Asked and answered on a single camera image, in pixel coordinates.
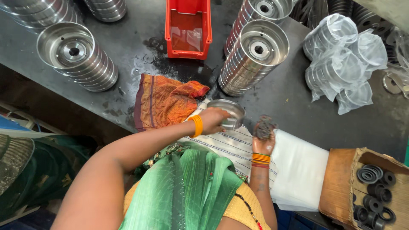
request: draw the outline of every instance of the tattoo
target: tattoo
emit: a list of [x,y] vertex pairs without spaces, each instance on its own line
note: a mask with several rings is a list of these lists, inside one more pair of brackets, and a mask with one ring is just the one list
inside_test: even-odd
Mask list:
[[257,191],[264,191],[264,184],[259,184]]

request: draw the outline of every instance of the black table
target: black table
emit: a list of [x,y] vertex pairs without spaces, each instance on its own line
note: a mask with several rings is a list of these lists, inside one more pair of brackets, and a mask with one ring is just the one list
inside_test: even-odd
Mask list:
[[[310,64],[302,50],[310,31],[305,26],[288,18],[282,26],[290,41],[288,58],[244,96],[229,97],[220,92],[216,80],[225,59],[222,48],[241,0],[211,0],[213,42],[205,61],[167,58],[164,0],[126,2],[128,13],[114,23],[100,22],[85,11],[85,25],[119,67],[118,82],[105,92],[89,92],[43,63],[36,52],[37,36],[4,12],[0,12],[0,63],[131,132],[136,132],[133,109],[140,74],[149,73],[182,82],[197,80],[211,87],[207,96],[238,102],[247,111],[245,126],[250,132],[259,115],[268,114],[280,129],[323,149],[368,147],[404,161],[409,101],[383,89],[382,71],[369,81],[373,105],[339,116],[337,103],[326,98],[311,103],[304,78]],[[332,228],[320,213],[302,215]]]

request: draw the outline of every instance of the black rubber washer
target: black rubber washer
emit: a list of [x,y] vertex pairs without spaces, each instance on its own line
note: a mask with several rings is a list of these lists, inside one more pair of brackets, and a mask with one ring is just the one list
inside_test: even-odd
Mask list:
[[[387,213],[389,215],[389,218],[385,218],[383,215],[384,213]],[[388,207],[384,207],[382,209],[382,212],[379,214],[379,218],[384,220],[386,223],[394,223],[396,221],[395,213]]]
[[385,187],[393,186],[396,184],[395,175],[390,171],[385,171],[384,175],[379,180]]
[[369,168],[361,168],[357,171],[357,177],[360,181],[367,184],[373,184],[378,179],[376,177],[376,171]]
[[366,221],[366,225],[370,228],[373,229],[373,227],[375,226],[375,222],[376,220],[379,218],[379,214],[376,212],[369,212],[368,213],[368,219]]
[[376,197],[376,194],[377,194],[376,191],[379,190],[379,189],[383,189],[383,188],[385,188],[385,185],[383,185],[381,183],[370,184],[367,187],[368,194],[373,196],[373,197]]
[[382,212],[383,205],[376,198],[371,197],[370,195],[366,195],[364,199],[362,200],[362,202],[368,211],[375,212],[375,213]]
[[387,188],[378,189],[376,198],[385,203],[389,203],[392,200],[392,192]]
[[354,209],[354,219],[365,224],[368,219],[368,210],[364,206],[357,205]]
[[373,170],[375,170],[375,173],[376,173],[376,178],[379,180],[380,178],[382,178],[382,176],[383,176],[383,170],[381,169],[381,168],[379,168],[378,166],[376,166],[376,165],[364,165],[362,168],[365,168],[365,169],[373,169]]
[[382,220],[381,218],[377,218],[373,230],[383,230],[385,228],[385,224],[386,222],[384,220]]

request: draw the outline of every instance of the steel bowl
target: steel bowl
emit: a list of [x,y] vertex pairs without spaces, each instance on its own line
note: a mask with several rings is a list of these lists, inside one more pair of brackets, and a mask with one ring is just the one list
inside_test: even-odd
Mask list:
[[246,110],[239,104],[225,99],[213,100],[207,103],[207,107],[221,108],[227,111],[231,117],[223,120],[222,127],[226,130],[238,129],[243,125],[243,120],[246,117]]

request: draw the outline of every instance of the green saree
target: green saree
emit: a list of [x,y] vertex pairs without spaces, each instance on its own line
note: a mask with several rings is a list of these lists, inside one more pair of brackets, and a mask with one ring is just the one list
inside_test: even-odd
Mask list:
[[193,142],[157,154],[133,195],[120,230],[214,230],[244,179],[228,158]]

